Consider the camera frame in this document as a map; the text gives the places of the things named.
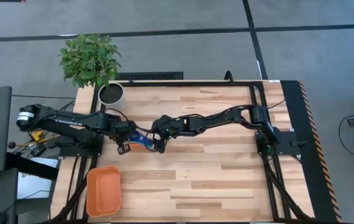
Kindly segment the orange plastic basket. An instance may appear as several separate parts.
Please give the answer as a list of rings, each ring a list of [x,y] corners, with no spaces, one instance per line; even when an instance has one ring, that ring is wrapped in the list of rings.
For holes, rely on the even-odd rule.
[[[90,217],[113,215],[121,208],[121,176],[116,166],[92,169],[87,174],[86,212]]]

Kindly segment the black table frame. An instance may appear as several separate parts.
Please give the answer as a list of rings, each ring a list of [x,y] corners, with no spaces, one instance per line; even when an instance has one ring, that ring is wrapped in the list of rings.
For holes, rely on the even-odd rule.
[[[208,116],[235,105],[268,105],[274,126],[292,131],[287,98],[278,81],[263,89],[226,81],[154,81],[125,86],[125,114],[143,128],[166,114]],[[165,153],[133,146],[120,156],[105,140],[97,166],[116,166],[121,174],[121,206],[96,222],[270,221],[293,212],[268,184],[254,131],[229,124],[194,138],[168,142]]]

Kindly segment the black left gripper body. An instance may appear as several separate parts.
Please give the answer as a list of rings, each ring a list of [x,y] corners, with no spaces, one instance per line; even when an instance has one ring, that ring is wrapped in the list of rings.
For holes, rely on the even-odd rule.
[[[129,136],[136,134],[136,123],[134,121],[117,121],[114,126],[115,141],[122,144],[128,141]]]

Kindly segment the yellow tool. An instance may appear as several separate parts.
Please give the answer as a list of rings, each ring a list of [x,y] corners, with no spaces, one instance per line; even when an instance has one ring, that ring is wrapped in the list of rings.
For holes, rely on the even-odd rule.
[[[41,141],[44,139],[45,133],[43,130],[33,131],[30,134],[33,141]]]

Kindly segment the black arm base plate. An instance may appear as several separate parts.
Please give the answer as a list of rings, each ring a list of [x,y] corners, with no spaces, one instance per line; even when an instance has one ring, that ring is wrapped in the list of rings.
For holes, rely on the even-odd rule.
[[[55,145],[60,148],[61,157],[96,157],[102,153],[103,137],[94,138],[88,145],[75,143],[70,138],[61,138]]]
[[[300,149],[307,145],[305,141],[298,141],[295,132],[279,131],[276,139],[268,138],[263,132],[255,133],[256,145],[260,155],[299,155]]]

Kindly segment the black hazard-striped mat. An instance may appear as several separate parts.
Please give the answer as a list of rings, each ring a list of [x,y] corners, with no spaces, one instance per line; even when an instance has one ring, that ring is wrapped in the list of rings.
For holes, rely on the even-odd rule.
[[[297,139],[307,143],[300,149],[301,163],[315,218],[341,222],[342,216],[304,85],[299,81],[282,81],[281,86]]]

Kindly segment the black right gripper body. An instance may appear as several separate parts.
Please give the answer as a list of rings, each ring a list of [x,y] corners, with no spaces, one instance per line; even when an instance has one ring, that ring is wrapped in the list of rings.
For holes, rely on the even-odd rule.
[[[151,128],[158,128],[158,133],[152,139],[177,138],[180,136],[180,118],[162,115],[152,123]]]

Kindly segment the blue measuring cup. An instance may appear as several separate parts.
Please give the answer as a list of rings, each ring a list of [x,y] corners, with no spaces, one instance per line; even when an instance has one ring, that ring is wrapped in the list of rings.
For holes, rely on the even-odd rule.
[[[134,141],[133,141],[133,136],[136,136],[136,135],[141,135],[141,136],[143,137],[143,141],[142,141],[142,142],[134,142]],[[148,139],[148,137],[146,137],[145,134],[141,134],[141,133],[139,133],[138,131],[136,131],[134,134],[130,134],[130,135],[128,136],[129,142],[131,142],[131,143],[133,143],[133,144],[140,144],[141,146],[145,147],[146,149],[148,149],[148,148],[147,148],[147,139]]]

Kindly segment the green leafy plant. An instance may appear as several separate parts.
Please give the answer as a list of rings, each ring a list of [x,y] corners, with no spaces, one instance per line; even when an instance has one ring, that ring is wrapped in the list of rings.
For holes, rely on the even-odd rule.
[[[60,48],[63,79],[73,86],[108,86],[119,78],[121,54],[110,36],[80,34]]]

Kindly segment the white plant pot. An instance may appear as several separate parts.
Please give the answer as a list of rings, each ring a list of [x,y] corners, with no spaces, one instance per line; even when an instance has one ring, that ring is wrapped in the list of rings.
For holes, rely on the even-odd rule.
[[[98,98],[103,105],[109,108],[123,110],[126,106],[124,88],[116,82],[102,86],[99,89]]]

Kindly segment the black floor vent grate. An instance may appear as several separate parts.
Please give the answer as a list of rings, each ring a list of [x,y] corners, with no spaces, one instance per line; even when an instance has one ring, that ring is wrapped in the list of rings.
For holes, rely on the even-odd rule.
[[[124,72],[119,80],[183,80],[183,72]]]

